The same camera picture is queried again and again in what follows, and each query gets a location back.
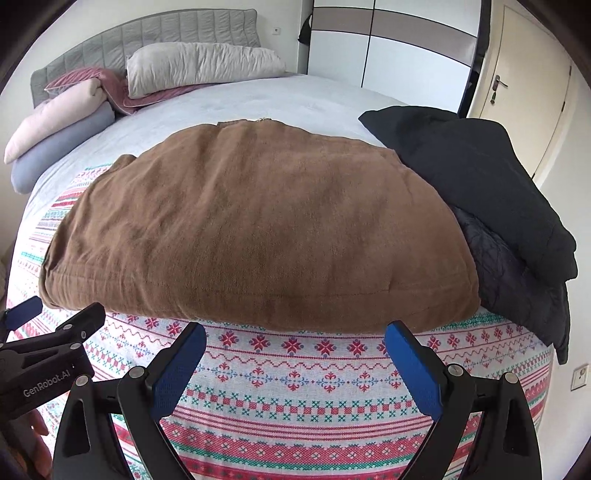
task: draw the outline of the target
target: gray upholstered headboard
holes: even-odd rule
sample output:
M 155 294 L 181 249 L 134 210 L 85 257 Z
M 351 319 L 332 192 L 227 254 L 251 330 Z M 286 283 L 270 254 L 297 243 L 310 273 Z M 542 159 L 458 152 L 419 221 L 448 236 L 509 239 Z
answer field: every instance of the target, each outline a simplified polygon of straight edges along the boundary
M 49 98 L 47 84 L 75 69 L 98 66 L 125 73 L 125 59 L 151 43 L 231 43 L 260 47 L 256 10 L 189 9 L 138 18 L 99 33 L 31 75 L 33 105 Z

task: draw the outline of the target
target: human hand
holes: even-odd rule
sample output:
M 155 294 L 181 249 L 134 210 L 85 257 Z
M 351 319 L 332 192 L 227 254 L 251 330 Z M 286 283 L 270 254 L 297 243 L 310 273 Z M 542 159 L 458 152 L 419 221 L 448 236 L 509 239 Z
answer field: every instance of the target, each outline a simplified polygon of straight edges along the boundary
M 33 455 L 31 460 L 35 465 L 35 469 L 43 478 L 49 478 L 51 475 L 52 458 L 49 448 L 43 441 L 42 436 L 49 434 L 49 430 L 45 425 L 43 417 L 38 410 L 31 410 L 25 414 L 24 417 L 27 420 L 27 424 L 31 426 L 33 435 L 35 437 L 35 447 L 33 449 Z M 16 450 L 11 449 L 11 452 L 17 462 L 21 465 L 22 469 L 27 471 L 27 463 L 24 458 Z

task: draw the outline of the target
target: folded brown fabric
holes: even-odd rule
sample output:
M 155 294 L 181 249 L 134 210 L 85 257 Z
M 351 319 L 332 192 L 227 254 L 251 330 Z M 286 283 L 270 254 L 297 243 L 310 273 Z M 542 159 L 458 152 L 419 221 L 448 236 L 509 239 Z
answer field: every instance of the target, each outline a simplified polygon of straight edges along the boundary
M 53 307 L 274 330 L 419 332 L 479 305 L 452 212 L 396 153 L 272 120 L 120 157 L 62 221 L 39 286 Z

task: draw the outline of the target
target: red and white patterned blanket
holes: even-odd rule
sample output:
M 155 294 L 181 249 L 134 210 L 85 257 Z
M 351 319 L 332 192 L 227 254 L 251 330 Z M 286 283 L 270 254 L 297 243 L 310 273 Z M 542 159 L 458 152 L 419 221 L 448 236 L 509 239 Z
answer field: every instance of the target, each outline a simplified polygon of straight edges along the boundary
M 8 306 L 37 294 L 37 278 L 57 225 L 108 166 L 80 173 L 15 252 Z M 48 333 L 73 312 L 44 309 L 16 332 Z M 208 346 L 164 431 L 198 478 L 395 479 L 431 425 L 389 360 L 380 336 L 272 332 L 200 320 Z M 185 320 L 109 313 L 85 344 L 96 380 L 147 365 L 182 331 Z M 515 372 L 536 425 L 547 395 L 553 353 L 533 333 L 482 311 L 472 319 L 418 335 L 445 363 L 473 375 Z M 41 412 L 53 448 L 66 397 Z M 456 477 L 478 426 L 474 415 L 448 472 Z M 115 423 L 130 468 L 148 479 L 120 416 Z

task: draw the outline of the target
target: black quilted jacket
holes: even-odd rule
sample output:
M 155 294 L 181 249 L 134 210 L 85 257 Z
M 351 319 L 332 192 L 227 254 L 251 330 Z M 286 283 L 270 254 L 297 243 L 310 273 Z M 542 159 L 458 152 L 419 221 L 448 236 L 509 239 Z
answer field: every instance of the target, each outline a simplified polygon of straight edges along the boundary
M 554 344 L 558 362 L 565 364 L 570 330 L 566 284 L 540 282 L 500 236 L 469 213 L 451 209 L 474 257 L 482 306 L 523 325 L 546 345 Z

